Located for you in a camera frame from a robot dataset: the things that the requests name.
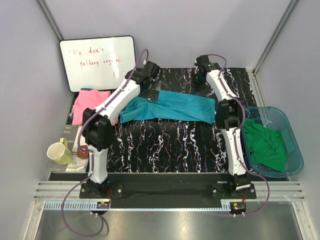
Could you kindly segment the teal t shirt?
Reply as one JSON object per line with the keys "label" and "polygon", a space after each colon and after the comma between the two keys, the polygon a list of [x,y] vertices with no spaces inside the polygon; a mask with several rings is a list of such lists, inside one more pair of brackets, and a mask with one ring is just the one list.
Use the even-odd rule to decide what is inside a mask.
{"label": "teal t shirt", "polygon": [[135,97],[119,113],[120,122],[169,119],[212,124],[215,100],[193,94],[161,90],[157,100]]}

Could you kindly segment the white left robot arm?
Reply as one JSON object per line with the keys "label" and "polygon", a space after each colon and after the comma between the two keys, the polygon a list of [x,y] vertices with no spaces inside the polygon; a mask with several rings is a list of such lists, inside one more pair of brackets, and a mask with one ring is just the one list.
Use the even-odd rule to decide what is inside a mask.
{"label": "white left robot arm", "polygon": [[108,193],[107,155],[113,143],[113,123],[126,105],[150,89],[161,67],[146,61],[141,69],[129,71],[118,88],[95,108],[86,108],[82,114],[81,135],[89,153],[89,173],[85,179],[90,192],[97,198]]}

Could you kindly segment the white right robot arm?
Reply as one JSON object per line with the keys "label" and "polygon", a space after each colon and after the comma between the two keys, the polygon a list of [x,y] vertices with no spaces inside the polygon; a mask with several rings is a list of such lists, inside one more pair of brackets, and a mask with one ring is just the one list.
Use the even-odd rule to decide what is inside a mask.
{"label": "white right robot arm", "polygon": [[251,185],[241,144],[241,128],[245,121],[245,109],[224,78],[226,58],[218,54],[213,56],[224,60],[223,67],[220,67],[218,63],[210,62],[209,54],[200,55],[194,63],[193,80],[197,87],[208,83],[218,100],[215,125],[223,134],[227,150],[227,192],[230,197],[236,199],[243,195]]}

